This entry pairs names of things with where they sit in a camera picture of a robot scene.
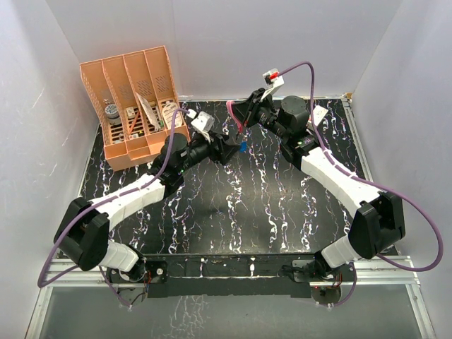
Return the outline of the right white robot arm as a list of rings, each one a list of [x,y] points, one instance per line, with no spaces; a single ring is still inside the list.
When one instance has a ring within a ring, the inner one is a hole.
[[[361,258],[371,259],[405,236],[403,203],[395,194],[360,182],[331,155],[308,127],[311,116],[306,102],[296,95],[285,97],[276,107],[259,88],[245,100],[227,102],[227,111],[243,130],[259,124],[280,139],[283,157],[309,175],[340,201],[352,216],[350,231],[317,251],[305,267],[311,275],[331,280],[340,267]]]

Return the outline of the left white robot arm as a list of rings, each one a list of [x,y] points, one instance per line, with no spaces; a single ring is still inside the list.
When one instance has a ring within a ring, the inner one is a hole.
[[[209,159],[226,165],[240,150],[229,136],[196,133],[189,141],[182,133],[165,140],[148,172],[129,185],[101,198],[74,199],[54,236],[54,245],[81,270],[96,266],[121,271],[131,282],[145,275],[145,259],[132,246],[115,242],[110,232],[146,206],[163,201],[184,183],[183,174]]]

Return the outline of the blue key tag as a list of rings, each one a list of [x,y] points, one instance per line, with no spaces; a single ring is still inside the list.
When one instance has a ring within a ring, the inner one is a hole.
[[[245,152],[246,152],[246,149],[247,149],[247,143],[246,143],[246,141],[241,142],[239,151],[240,151],[241,153],[245,153]]]

